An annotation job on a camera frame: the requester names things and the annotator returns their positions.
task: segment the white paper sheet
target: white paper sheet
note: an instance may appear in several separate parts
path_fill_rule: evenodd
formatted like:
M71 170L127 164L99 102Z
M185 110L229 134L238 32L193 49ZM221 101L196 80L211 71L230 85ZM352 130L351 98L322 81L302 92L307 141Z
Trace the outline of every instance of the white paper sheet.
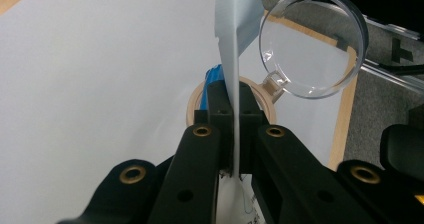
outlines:
M214 13L215 0L23 0L0 16L0 222L77 217L115 165L173 155L220 63ZM259 83L257 45L240 74ZM337 98L276 104L323 163Z

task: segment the brass grommet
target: brass grommet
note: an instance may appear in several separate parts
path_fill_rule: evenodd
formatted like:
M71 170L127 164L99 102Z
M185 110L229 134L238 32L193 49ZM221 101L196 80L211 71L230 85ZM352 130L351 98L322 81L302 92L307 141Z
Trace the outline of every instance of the brass grommet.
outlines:
M124 184L134 184L137 183L146 176L146 168L139 165L132 165L125 168L121 175L119 175L119 180Z
M212 129L206 126L200 126L195 128L193 130L193 133L196 136L205 137L205 136L209 136L212 133Z
M266 129L266 133L273 137L282 137L285 134L285 131L281 127L269 127Z
M378 184L381 181L380 176L374 170L365 166L353 166L350 168L350 173L356 179L368 184Z

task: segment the screw hole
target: screw hole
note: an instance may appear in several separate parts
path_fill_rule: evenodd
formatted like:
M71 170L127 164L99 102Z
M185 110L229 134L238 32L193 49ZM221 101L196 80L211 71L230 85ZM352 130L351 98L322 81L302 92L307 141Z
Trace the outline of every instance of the screw hole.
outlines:
M183 191L180 191L178 193L177 199L180 202L189 202L189 201L191 201L193 199L193 196L194 195L193 195L193 192L192 191L190 191L190 190L183 190Z
M193 130L194 135L205 137L209 136L212 133L212 130L209 127L198 127Z
M350 168L350 173L356 179L368 184L378 184L381 181L380 176L374 170L365 166L353 166Z
M142 166L134 165L125 168L119 175L119 180L124 184L134 184L144 179L146 169Z
M285 134L284 130L280 127L270 127L266 130L266 133L273 137L282 137Z

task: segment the black plastic part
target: black plastic part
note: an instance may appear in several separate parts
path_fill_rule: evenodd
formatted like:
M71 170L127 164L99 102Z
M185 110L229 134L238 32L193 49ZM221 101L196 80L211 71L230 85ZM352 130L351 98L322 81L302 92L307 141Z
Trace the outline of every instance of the black plastic part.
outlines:
M381 135L380 162L390 172L424 182L424 130L403 124L387 127Z
M255 165L262 162L263 167L254 168L259 185L253 185L253 190L261 210L271 212L264 213L267 223L377 223L290 130L265 125L259 128L258 137ZM274 195L281 196L279 213L269 208L269 203L278 205L278 199L263 195L267 186L261 183L269 182L263 172L278 190Z
M149 224L215 223L220 132L195 124L184 132Z
M234 148L233 108L228 99L224 81L215 81L207 87L208 123L221 132L221 170L232 173Z
M356 174L360 178L352 175L355 167L362 168L362 173ZM424 206L389 173L370 163L350 160L339 165L337 174L346 190L366 207L378 223L423 223ZM373 176L379 181L368 182Z
M144 178L133 184L121 182L120 175L131 166L146 170ZM157 171L153 164L129 160L112 169L95 191L85 211L76 219L59 224L143 224L149 217L158 193Z
M380 63L378 66L398 76L424 74L424 65L391 66Z
M252 173L257 130L264 116L250 86L240 82L240 174Z

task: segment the gray floor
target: gray floor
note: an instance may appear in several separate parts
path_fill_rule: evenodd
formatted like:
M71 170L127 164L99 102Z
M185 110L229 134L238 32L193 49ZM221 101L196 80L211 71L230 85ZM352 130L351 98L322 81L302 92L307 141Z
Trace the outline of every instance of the gray floor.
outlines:
M279 0L262 0L269 10ZM368 24L370 45L367 59L390 65L424 63L424 44ZM392 39L411 50L414 63L392 61ZM345 160L358 159L380 166L379 146L382 131L392 124L408 124L408 111L424 103L424 96L366 71L358 74Z

